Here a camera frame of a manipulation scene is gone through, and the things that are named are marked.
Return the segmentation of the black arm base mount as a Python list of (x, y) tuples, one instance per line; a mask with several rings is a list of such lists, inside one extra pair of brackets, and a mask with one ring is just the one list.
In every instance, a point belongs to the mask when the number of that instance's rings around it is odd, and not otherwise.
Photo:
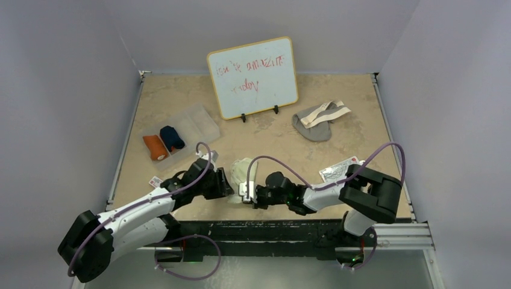
[(206, 256), (308, 257), (360, 264), (365, 249), (375, 249), (377, 235), (369, 228), (360, 237), (345, 232), (343, 219), (194, 220), (165, 218), (169, 231), (152, 247), (171, 247), (185, 262)]

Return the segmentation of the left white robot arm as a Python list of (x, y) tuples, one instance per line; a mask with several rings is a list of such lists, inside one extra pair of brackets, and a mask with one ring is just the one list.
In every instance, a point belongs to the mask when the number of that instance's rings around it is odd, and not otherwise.
[(197, 196), (218, 199), (234, 193), (224, 169), (199, 158), (189, 167), (164, 180), (159, 187), (118, 209), (81, 213), (73, 222), (57, 252), (71, 274), (82, 283), (97, 278), (122, 255), (150, 244), (180, 244), (199, 229), (183, 226), (172, 212)]

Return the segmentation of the pale yellow underwear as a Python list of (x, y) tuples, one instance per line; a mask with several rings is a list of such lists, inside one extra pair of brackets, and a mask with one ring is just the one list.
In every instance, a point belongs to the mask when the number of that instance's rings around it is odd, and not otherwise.
[(255, 161), (251, 167), (252, 158), (243, 158), (236, 160), (230, 167), (230, 185), (234, 190), (234, 194), (228, 198), (229, 204), (243, 203), (238, 195), (239, 184), (248, 181), (255, 181), (258, 161)]

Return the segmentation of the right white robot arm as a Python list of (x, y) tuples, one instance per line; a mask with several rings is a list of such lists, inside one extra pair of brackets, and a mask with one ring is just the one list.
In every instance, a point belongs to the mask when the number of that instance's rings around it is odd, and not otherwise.
[(294, 184), (281, 172), (266, 178), (266, 184), (246, 185), (254, 208), (286, 205), (305, 216), (340, 204), (351, 207), (338, 229), (342, 243), (352, 245), (376, 223), (393, 224), (397, 217), (402, 181), (359, 164), (348, 166), (345, 177), (316, 186)]

